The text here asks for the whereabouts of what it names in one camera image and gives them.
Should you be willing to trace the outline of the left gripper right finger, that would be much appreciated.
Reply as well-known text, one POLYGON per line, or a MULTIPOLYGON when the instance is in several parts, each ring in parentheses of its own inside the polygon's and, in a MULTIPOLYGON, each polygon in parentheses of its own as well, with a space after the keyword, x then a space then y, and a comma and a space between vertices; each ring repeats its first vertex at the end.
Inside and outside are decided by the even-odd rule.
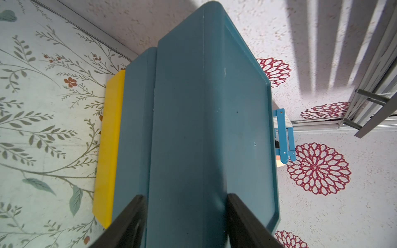
POLYGON ((226 225, 231 248, 282 247, 234 193, 227 195, 226 225))

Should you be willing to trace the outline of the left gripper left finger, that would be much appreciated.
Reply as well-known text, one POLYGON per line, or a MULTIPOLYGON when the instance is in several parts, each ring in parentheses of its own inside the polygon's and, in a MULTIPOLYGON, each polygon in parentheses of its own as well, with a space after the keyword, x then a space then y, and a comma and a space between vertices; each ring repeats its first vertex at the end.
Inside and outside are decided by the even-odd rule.
POLYGON ((136 195, 92 248, 140 248, 147 221, 147 199, 136 195))

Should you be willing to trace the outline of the teal drawer cabinet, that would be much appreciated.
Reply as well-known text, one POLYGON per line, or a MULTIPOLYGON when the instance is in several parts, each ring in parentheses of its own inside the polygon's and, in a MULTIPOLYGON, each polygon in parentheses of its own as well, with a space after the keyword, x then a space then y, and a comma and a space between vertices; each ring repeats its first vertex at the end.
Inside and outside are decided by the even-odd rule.
POLYGON ((280 221, 270 82, 211 1, 126 68, 116 210, 148 200, 144 248, 228 248, 236 194, 272 236, 280 221))

